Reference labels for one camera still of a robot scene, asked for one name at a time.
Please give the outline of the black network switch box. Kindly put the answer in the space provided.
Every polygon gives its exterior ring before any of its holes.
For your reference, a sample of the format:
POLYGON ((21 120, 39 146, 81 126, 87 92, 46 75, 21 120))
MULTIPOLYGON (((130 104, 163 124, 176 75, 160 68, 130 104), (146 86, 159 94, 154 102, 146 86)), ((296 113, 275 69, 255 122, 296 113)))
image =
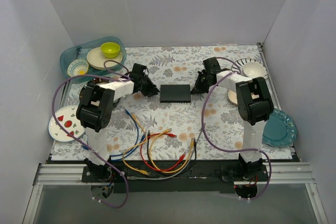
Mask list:
POLYGON ((164 84, 160 86, 161 103, 190 103, 191 89, 189 84, 164 84))

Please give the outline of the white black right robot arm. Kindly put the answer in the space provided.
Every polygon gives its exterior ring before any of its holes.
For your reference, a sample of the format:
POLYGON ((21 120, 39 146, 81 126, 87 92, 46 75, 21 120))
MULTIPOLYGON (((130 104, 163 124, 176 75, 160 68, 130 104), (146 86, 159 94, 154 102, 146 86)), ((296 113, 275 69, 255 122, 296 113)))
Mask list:
POLYGON ((263 77, 246 77, 227 68, 222 69, 216 57, 204 60, 203 65, 204 69, 198 72, 195 86, 191 91, 191 94, 207 93, 201 113, 202 132, 210 145, 217 150, 238 153, 237 174, 242 180, 251 180, 262 170, 263 132, 274 111, 266 80, 263 77), (212 143, 206 134, 205 108, 216 87, 224 87, 236 93, 238 113, 244 123, 243 147, 240 150, 220 148, 212 143))

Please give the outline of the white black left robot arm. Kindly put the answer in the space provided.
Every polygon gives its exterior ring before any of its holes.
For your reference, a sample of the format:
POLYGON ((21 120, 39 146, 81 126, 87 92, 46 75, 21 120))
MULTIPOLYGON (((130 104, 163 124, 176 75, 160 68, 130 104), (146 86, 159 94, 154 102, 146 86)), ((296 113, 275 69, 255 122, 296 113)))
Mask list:
POLYGON ((85 164, 100 182, 108 181, 112 175, 112 170, 107 165, 110 154, 107 149, 106 127, 110 123, 115 103, 120 98, 137 92, 146 97, 159 93, 159 89, 145 73, 147 69, 146 66, 135 63, 126 76, 117 80, 101 77, 102 84, 93 80, 84 87, 76 117, 88 138, 90 155, 85 159, 85 164))

